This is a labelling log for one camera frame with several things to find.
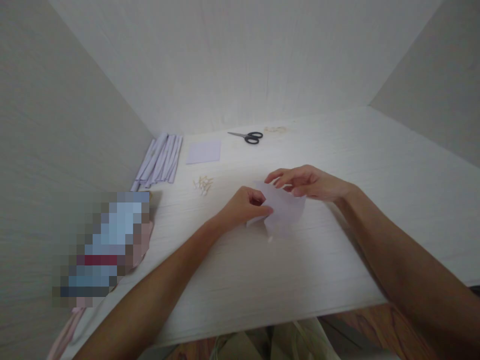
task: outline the hand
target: hand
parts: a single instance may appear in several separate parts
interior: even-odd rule
[[[311,165],[293,169],[280,168],[268,174],[265,183],[268,184],[273,179],[277,179],[273,183],[277,189],[288,185],[284,190],[292,192],[296,197],[307,195],[309,198],[326,202],[335,202],[345,197],[353,186]]]
[[[233,195],[215,219],[227,232],[256,217],[265,217],[274,211],[269,206],[261,206],[265,196],[261,191],[242,186]]]

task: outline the purple paper square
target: purple paper square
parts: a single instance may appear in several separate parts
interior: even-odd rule
[[[221,146],[222,142],[220,140],[193,143],[188,149],[186,163],[198,164],[219,161]]]

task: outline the scissor handle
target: scissor handle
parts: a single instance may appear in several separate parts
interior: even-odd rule
[[[244,137],[245,141],[249,144],[256,145],[260,142],[260,138],[256,136],[251,136],[250,134]]]
[[[254,131],[254,132],[249,132],[247,134],[248,136],[252,136],[254,138],[258,138],[258,139],[261,139],[264,137],[264,135],[261,133],[261,132],[258,132],[258,131]]]

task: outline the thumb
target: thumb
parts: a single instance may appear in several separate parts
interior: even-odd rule
[[[293,189],[292,194],[295,197],[301,197],[303,195],[312,195],[314,193],[313,184],[297,186]]]
[[[260,216],[268,216],[273,214],[274,210],[270,206],[255,206],[253,205],[252,215],[254,218]]]

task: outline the white table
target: white table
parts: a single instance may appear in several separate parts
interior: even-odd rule
[[[226,131],[185,136],[175,183],[150,189],[161,197],[150,250],[97,309],[85,312],[65,358],[241,185],[279,167],[312,164],[356,183],[465,284],[480,284],[480,169],[369,107],[265,126],[285,126],[286,132],[258,125],[234,129],[263,132],[259,145]],[[220,162],[185,165],[189,144],[208,139],[221,139]],[[214,179],[205,197],[193,186],[199,176]],[[268,243],[258,222],[223,236],[191,279],[158,344],[385,301],[333,206],[308,199],[293,234]]]

